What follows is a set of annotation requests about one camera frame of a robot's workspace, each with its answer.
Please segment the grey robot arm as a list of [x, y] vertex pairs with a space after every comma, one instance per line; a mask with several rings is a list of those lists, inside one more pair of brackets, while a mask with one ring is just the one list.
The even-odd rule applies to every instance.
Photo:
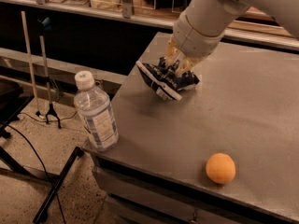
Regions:
[[299, 0], [192, 0], [174, 23], [166, 63], [178, 64], [178, 76], [191, 70], [215, 50], [224, 30], [251, 7], [299, 38]]

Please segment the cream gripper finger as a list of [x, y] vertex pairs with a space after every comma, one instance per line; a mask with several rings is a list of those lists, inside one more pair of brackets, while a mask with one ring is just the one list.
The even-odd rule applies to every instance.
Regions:
[[176, 70], [176, 76], [180, 77], [184, 73], [190, 71], [194, 66], [199, 64], [201, 62], [201, 59], [199, 58], [191, 58], [185, 56], [184, 58], [179, 59], [178, 68]]
[[171, 35], [166, 46], [165, 63], [167, 65], [178, 65], [179, 64], [179, 54], [180, 50]]

